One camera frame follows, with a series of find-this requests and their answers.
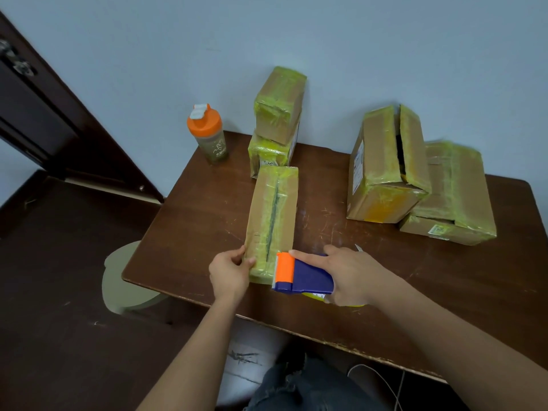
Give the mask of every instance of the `shaker bottle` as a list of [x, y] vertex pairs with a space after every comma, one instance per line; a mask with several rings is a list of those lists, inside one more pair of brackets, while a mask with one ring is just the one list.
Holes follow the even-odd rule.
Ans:
[[186, 124], [210, 163], [217, 163], [228, 157], [223, 121], [209, 104], [194, 105]]

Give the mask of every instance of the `forearm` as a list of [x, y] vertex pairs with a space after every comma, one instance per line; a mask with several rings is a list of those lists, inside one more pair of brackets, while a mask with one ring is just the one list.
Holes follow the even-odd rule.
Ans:
[[472, 410], [546, 409], [548, 372], [422, 295], [391, 283], [374, 304], [403, 329]]
[[236, 304], [216, 301], [139, 406], [149, 410], [213, 410], [223, 376]]

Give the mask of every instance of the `person's left hand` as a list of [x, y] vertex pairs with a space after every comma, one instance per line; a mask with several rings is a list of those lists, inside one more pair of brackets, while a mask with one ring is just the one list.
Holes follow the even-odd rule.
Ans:
[[255, 258], [242, 261], [245, 246], [215, 255], [209, 264], [209, 279], [216, 301], [227, 301], [235, 307], [249, 286], [249, 270]]

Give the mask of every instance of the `wooden table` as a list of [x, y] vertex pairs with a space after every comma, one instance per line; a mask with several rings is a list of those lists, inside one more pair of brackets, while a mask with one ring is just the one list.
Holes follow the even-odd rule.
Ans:
[[[227, 133], [230, 157], [212, 166], [196, 151], [123, 278], [210, 306], [208, 265], [242, 245], [255, 181], [250, 137]], [[548, 239], [530, 186], [488, 176], [498, 237], [476, 247], [399, 232], [394, 225], [346, 220], [349, 155], [298, 144], [299, 200], [294, 248], [358, 244], [412, 286], [540, 366], [548, 368]], [[337, 307], [251, 284], [238, 315], [411, 372], [438, 375], [377, 309]]]

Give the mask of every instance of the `ripped denim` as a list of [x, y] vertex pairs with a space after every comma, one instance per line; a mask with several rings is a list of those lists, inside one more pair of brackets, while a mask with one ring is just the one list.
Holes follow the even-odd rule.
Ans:
[[350, 378], [323, 360], [307, 355], [302, 370], [286, 375], [286, 369], [286, 363], [270, 368], [244, 411], [384, 411]]

